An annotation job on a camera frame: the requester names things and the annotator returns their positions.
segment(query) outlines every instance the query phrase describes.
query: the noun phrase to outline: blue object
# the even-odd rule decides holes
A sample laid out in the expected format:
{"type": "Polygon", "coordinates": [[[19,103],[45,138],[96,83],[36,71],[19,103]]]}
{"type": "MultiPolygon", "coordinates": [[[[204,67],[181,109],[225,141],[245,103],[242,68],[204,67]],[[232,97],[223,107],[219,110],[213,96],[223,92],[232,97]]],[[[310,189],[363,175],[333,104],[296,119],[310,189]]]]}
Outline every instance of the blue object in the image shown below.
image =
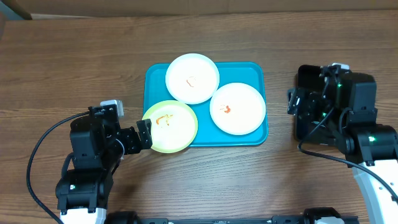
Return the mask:
{"type": "MultiPolygon", "coordinates": [[[[151,66],[145,77],[144,114],[154,104],[164,100],[175,100],[166,87],[166,71],[169,63],[158,63],[151,66]]],[[[266,100],[264,76],[261,67],[254,62],[218,62],[220,85],[245,83],[253,86],[266,100]]],[[[198,133],[191,147],[214,146],[255,146],[262,144],[268,136],[267,114],[255,131],[242,136],[225,133],[216,126],[210,116],[210,100],[197,105],[189,105],[198,118],[198,133]]]]}

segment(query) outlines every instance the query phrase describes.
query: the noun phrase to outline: wooden tabletop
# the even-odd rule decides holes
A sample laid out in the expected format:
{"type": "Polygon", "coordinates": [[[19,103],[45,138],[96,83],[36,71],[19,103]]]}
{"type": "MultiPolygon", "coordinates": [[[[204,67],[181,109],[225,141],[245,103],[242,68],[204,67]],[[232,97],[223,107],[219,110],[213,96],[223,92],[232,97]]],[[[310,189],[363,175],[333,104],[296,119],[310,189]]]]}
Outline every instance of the wooden tabletop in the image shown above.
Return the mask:
{"type": "MultiPolygon", "coordinates": [[[[216,62],[253,61],[264,71],[269,136],[258,147],[153,150],[126,156],[109,212],[145,217],[252,218],[334,207],[368,222],[350,169],[306,156],[292,137],[286,91],[300,65],[342,62],[377,80],[378,123],[398,128],[398,11],[123,17],[6,22],[0,41],[0,223],[53,223],[25,182],[39,137],[63,118],[123,100],[122,128],[142,118],[146,70],[198,52],[216,62]]],[[[68,124],[40,146],[38,197],[58,213],[55,185],[72,151],[68,124]]],[[[333,147],[306,146],[342,155],[333,147]]]]}

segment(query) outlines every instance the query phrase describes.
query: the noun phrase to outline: brown wall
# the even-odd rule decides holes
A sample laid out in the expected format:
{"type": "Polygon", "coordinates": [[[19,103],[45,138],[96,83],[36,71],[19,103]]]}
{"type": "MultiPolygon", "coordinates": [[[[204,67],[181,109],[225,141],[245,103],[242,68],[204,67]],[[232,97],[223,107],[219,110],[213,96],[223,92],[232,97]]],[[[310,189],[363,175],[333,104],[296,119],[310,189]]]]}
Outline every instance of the brown wall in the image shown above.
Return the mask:
{"type": "Polygon", "coordinates": [[[158,16],[241,12],[398,9],[398,0],[12,0],[34,14],[158,16]]]}

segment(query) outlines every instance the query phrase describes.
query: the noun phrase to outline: green plate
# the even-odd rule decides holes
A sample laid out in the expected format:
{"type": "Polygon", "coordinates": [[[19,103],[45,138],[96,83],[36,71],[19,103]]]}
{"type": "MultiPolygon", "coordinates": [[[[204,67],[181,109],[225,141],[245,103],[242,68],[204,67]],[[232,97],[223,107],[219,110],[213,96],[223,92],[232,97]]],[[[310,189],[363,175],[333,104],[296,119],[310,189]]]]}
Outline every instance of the green plate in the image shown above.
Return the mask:
{"type": "Polygon", "coordinates": [[[152,122],[152,149],[173,153],[188,147],[198,132],[198,118],[193,110],[176,100],[151,106],[142,119],[152,122]]]}

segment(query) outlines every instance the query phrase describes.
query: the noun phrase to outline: tray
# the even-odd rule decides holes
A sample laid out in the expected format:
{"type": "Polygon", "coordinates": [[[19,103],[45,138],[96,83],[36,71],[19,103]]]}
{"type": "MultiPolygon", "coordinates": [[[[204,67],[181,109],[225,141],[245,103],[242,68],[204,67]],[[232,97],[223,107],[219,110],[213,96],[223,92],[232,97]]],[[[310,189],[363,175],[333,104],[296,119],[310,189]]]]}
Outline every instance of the tray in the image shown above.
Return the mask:
{"type": "MultiPolygon", "coordinates": [[[[165,83],[169,65],[169,63],[158,63],[148,69],[145,77],[144,114],[158,102],[174,100],[165,83]]],[[[264,76],[258,64],[254,62],[218,62],[216,66],[220,73],[219,87],[233,82],[245,83],[253,86],[262,95],[264,101],[266,100],[264,76]]],[[[255,146],[262,144],[267,139],[267,115],[260,127],[252,133],[235,136],[223,132],[213,122],[210,117],[210,99],[189,106],[198,118],[198,133],[191,143],[191,147],[255,146]]]]}

